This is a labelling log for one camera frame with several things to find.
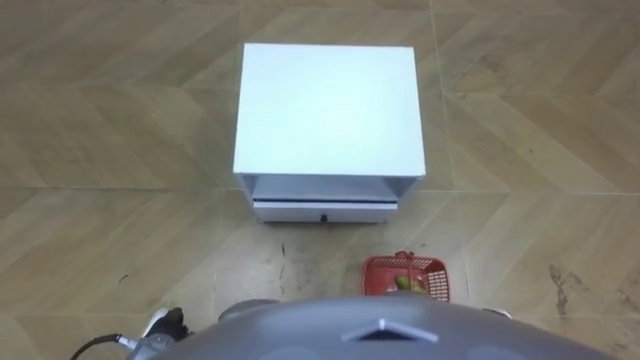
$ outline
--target red plastic basket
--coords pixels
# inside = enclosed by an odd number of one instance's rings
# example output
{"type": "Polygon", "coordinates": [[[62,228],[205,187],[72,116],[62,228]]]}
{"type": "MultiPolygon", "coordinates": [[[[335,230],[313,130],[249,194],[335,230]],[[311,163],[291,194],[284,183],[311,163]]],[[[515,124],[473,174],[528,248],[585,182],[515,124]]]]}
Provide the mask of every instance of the red plastic basket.
{"type": "Polygon", "coordinates": [[[395,278],[407,275],[409,283],[418,279],[429,288],[433,298],[449,302],[449,277],[444,263],[435,258],[414,256],[400,251],[395,256],[372,256],[364,263],[362,291],[365,295],[383,295],[397,288],[395,278]]]}

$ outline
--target white cabinet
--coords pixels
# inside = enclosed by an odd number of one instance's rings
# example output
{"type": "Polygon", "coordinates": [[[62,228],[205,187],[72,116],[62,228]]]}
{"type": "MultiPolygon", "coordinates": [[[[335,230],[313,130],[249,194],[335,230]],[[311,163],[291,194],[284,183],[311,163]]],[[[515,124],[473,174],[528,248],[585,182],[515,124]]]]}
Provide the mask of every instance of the white cabinet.
{"type": "Polygon", "coordinates": [[[385,221],[426,175],[413,49],[246,44],[234,173],[263,221],[385,221]]]}

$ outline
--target cabinet top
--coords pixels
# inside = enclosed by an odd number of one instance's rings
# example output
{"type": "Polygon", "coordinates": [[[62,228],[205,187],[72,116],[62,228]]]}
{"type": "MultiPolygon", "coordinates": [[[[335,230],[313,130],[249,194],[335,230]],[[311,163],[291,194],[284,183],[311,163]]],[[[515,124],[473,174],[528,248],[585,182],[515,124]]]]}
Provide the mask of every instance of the cabinet top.
{"type": "Polygon", "coordinates": [[[245,44],[234,172],[423,176],[413,48],[245,44]]]}

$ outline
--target black cable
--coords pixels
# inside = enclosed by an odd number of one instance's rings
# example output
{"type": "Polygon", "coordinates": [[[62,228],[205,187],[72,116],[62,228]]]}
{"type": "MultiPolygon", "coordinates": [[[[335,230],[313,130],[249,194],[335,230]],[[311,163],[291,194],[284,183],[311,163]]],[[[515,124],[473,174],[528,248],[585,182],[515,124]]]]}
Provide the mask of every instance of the black cable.
{"type": "Polygon", "coordinates": [[[80,347],[80,349],[78,349],[78,351],[76,351],[73,356],[71,356],[71,360],[77,360],[78,357],[85,351],[87,351],[88,348],[92,347],[93,345],[98,345],[98,344],[104,344],[104,343],[109,343],[109,342],[115,342],[117,343],[118,340],[120,340],[120,338],[122,337],[121,334],[109,334],[109,335],[102,335],[102,336],[98,336],[95,339],[89,340],[87,341],[86,344],[82,345],[80,347]]]}

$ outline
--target floor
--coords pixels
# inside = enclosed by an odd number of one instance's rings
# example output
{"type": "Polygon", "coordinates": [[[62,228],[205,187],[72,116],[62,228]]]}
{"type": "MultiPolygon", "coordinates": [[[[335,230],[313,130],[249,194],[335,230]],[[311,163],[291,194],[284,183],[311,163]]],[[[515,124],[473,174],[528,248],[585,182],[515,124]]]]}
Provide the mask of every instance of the floor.
{"type": "MultiPolygon", "coordinates": [[[[0,348],[67,359],[180,305],[358,293],[442,258],[453,300],[637,359],[638,0],[0,0],[0,348]],[[415,48],[431,174],[380,226],[256,223],[231,176],[244,42],[415,48]]],[[[121,359],[104,346],[93,359],[121,359]]]]}

